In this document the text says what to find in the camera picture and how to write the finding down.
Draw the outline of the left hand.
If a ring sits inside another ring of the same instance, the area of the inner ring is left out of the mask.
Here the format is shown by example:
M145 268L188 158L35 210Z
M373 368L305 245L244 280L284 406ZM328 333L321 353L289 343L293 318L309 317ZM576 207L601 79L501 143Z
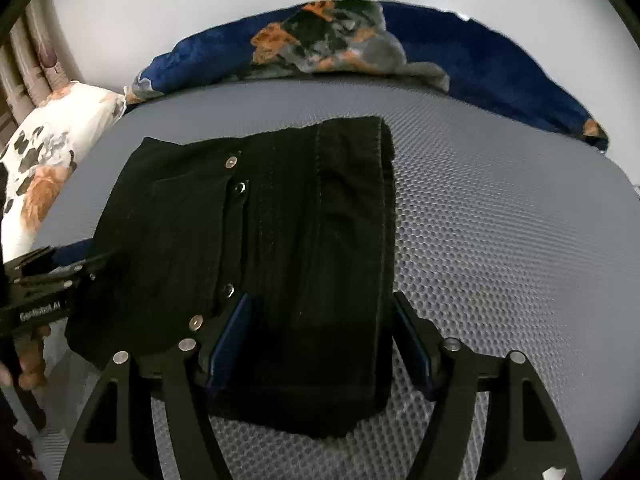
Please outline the left hand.
M50 325L41 325L35 333L18 345L20 376L18 385L25 391L32 391L47 385L46 361L43 357L44 340L51 335Z

